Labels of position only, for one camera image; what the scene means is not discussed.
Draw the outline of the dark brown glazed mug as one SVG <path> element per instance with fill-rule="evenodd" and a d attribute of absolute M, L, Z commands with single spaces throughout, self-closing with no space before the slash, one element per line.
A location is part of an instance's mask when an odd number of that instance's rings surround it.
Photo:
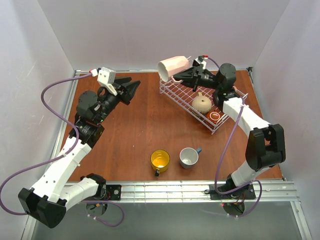
<path fill-rule="evenodd" d="M 206 115 L 207 119 L 211 121 L 213 124 L 217 124 L 221 119 L 221 115 L 217 111 L 210 111 Z"/>

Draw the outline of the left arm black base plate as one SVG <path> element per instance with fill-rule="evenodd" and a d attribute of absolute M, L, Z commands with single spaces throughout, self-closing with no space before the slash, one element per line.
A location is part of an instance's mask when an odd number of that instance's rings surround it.
<path fill-rule="evenodd" d="M 121 194 L 122 186 L 120 184 L 107 184 L 102 190 L 102 200 L 119 201 Z"/>

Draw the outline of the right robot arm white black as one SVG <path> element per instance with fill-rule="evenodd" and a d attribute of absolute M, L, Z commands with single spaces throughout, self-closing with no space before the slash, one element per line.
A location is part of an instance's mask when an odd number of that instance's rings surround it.
<path fill-rule="evenodd" d="M 212 191 L 218 196 L 242 194 L 263 172 L 286 160 L 285 133 L 280 124 L 271 124 L 259 117 L 245 99 L 235 90 L 236 68 L 230 63 L 222 64 L 213 74 L 201 63 L 194 63 L 180 70 L 172 79 L 196 91 L 198 87 L 213 89 L 213 103 L 234 120 L 248 137 L 245 161 L 231 173 L 225 184 Z"/>

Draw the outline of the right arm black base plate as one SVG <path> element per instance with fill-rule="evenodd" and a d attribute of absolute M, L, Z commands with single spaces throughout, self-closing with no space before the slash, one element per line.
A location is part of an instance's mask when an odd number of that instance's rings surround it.
<path fill-rule="evenodd" d="M 256 198 L 255 190 L 251 184 L 248 184 L 238 190 L 232 189 L 228 194 L 219 194 L 215 190 L 215 185 L 210 184 L 209 189 L 204 191 L 211 200 L 254 200 Z"/>

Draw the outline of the beige round ceramic mug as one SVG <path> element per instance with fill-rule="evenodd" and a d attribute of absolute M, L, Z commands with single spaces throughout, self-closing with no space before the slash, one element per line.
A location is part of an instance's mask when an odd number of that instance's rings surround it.
<path fill-rule="evenodd" d="M 197 96 L 193 99 L 191 106 L 200 114 L 206 115 L 212 109 L 211 100 L 202 95 L 201 92 L 197 93 Z"/>

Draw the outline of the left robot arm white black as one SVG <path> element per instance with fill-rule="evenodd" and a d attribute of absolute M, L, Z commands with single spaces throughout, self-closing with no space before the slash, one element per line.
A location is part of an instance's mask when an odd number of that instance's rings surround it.
<path fill-rule="evenodd" d="M 90 173 L 70 187 L 65 184 L 80 166 L 101 137 L 102 122 L 119 103 L 129 105 L 141 82 L 131 77 L 117 78 L 111 84 L 115 93 L 101 86 L 97 92 L 88 90 L 78 98 L 75 128 L 44 175 L 30 188 L 23 188 L 18 199 L 24 211 L 50 229 L 56 227 L 66 212 L 82 201 L 107 209 L 108 191 L 106 180 Z"/>

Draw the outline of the white faceted mug pink handle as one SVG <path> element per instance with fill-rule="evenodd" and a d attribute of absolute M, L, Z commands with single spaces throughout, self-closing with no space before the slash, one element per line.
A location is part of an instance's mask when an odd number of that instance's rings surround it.
<path fill-rule="evenodd" d="M 185 56 L 174 56 L 165 60 L 161 60 L 157 64 L 157 71 L 163 82 L 168 82 L 175 74 L 187 70 L 190 62 Z"/>

